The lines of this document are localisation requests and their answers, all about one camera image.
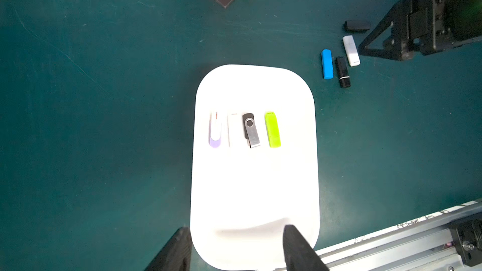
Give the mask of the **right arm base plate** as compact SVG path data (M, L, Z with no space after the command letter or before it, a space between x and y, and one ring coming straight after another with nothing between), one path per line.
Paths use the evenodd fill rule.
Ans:
M449 225L453 245L465 266L481 265L481 218L465 218Z

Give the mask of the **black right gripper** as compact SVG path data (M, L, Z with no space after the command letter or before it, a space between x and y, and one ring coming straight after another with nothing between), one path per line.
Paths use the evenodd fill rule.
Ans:
M405 61L481 41L481 0L400 0L358 52Z

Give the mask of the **black glossy usb drive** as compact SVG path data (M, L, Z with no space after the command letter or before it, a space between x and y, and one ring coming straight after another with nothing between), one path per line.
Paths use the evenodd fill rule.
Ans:
M348 72L348 67L346 65L345 58L342 56L336 57L336 69L338 74L338 81L341 88L351 87L350 75Z

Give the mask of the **blue usb flash drive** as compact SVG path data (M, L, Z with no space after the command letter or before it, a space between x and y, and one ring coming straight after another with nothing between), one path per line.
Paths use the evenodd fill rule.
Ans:
M321 62L322 62L322 69L323 69L323 78L325 80L330 80L334 77L333 72L333 60L332 60L332 53L329 49L324 49L321 52Z

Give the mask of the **white purple usb drive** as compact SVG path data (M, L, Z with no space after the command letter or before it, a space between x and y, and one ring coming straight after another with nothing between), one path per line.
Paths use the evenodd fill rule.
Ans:
M209 144L212 148L218 148L222 139L222 121L219 111L210 114Z

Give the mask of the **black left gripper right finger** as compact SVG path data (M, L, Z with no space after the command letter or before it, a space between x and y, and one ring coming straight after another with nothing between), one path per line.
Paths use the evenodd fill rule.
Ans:
M287 271L329 271L294 225L286 225L282 246Z

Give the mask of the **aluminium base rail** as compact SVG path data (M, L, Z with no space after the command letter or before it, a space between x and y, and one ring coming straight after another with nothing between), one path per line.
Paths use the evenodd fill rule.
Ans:
M329 270L481 270L465 266L449 225L481 218L481 200L315 251Z

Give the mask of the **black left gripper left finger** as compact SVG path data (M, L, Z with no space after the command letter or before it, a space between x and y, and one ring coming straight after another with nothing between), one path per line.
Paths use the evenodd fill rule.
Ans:
M145 271L189 271L192 236L188 227L179 228L153 258Z

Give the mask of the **black oval usb drive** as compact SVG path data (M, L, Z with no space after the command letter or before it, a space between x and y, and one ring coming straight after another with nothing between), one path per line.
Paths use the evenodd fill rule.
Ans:
M371 24L366 20L346 20L344 29L349 32L365 32L371 29Z

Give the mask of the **green usb flash drive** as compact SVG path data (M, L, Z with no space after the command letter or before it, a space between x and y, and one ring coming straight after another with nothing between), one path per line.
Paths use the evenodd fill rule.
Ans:
M276 114L274 112L266 112L265 123L270 148L281 147L281 137Z

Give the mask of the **white oval storage tray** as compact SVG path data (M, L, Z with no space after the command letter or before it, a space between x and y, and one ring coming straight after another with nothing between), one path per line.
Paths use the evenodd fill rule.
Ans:
M209 144L210 114L222 139ZM277 117L281 147L270 148L265 114ZM253 113L261 145L243 137L231 148L228 115ZM199 256L221 270L274 270L285 265L282 236L294 225L311 246L320 232L315 102L291 70L223 65L198 86L195 101L190 231Z

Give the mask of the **white usb flash drive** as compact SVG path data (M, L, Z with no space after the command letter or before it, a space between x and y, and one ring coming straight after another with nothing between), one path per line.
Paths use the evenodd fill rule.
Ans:
M355 44L353 36L346 35L342 38L343 46L345 48L346 56L350 66L359 66L360 57Z

